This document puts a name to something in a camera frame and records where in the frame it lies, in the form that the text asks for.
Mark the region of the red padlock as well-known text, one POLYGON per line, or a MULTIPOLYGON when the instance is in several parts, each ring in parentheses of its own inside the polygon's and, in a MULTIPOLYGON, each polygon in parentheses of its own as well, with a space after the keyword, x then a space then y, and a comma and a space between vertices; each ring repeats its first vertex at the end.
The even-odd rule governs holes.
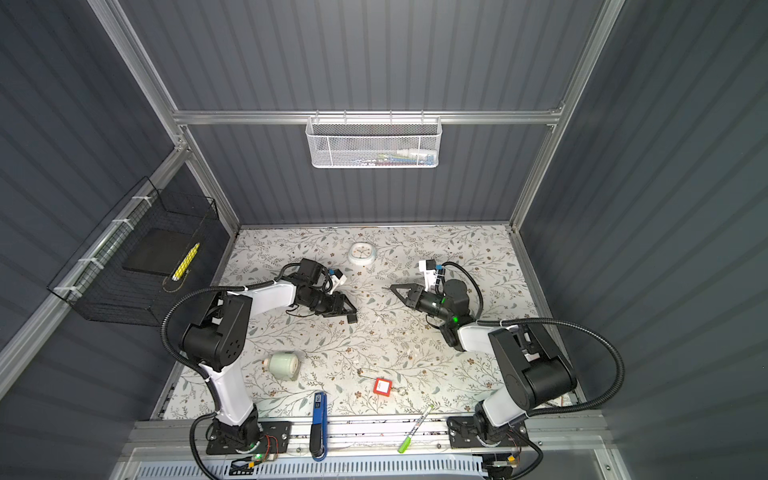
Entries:
POLYGON ((374 380, 374 386, 373 386, 374 394, 389 397, 391 395, 392 390, 393 390, 392 381, 384 378, 376 378, 374 380))

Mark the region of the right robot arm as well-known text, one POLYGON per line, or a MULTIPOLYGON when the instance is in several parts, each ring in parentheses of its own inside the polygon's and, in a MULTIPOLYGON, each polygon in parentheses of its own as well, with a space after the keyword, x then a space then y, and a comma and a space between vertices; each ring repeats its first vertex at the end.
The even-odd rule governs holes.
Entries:
POLYGON ((439 319, 437 329, 448 346, 485 353, 498 365, 503 386, 480 401, 473 414, 473 430, 481 442, 500 442, 504 431, 534 408, 577 387, 572 366, 545 327, 481 325, 470 312, 463 281, 451 279, 439 293, 416 283, 393 284, 389 290, 406 307, 439 319))

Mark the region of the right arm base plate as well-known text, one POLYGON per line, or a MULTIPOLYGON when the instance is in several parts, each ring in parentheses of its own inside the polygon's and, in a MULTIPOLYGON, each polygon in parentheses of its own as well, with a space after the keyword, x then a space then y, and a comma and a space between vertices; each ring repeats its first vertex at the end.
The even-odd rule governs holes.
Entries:
POLYGON ((526 446, 529 439, 524 423, 494 427, 479 416, 450 416, 446 426, 453 449, 518 449, 526 446))

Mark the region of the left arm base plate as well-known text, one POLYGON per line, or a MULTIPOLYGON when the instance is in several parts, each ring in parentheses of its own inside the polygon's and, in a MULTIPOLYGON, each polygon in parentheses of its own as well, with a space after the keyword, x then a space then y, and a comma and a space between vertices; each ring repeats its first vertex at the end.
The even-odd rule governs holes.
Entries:
POLYGON ((292 424, 251 421, 235 427, 214 419, 205 433, 207 455, 282 454, 287 452, 292 424))

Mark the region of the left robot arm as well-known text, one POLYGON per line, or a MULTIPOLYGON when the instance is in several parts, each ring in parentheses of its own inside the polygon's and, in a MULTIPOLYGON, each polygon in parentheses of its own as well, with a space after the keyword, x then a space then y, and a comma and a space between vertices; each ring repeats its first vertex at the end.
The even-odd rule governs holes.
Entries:
POLYGON ((214 400, 212 426, 219 437, 247 445, 261 437, 257 407, 246 391, 240 366, 250 317, 306 307, 311 315, 355 323, 357 309, 339 291, 345 281, 341 270, 302 259, 283 266, 272 280, 200 289, 174 305, 177 310, 192 301, 198 307, 198 316, 189 322, 174 354, 205 381, 214 400))

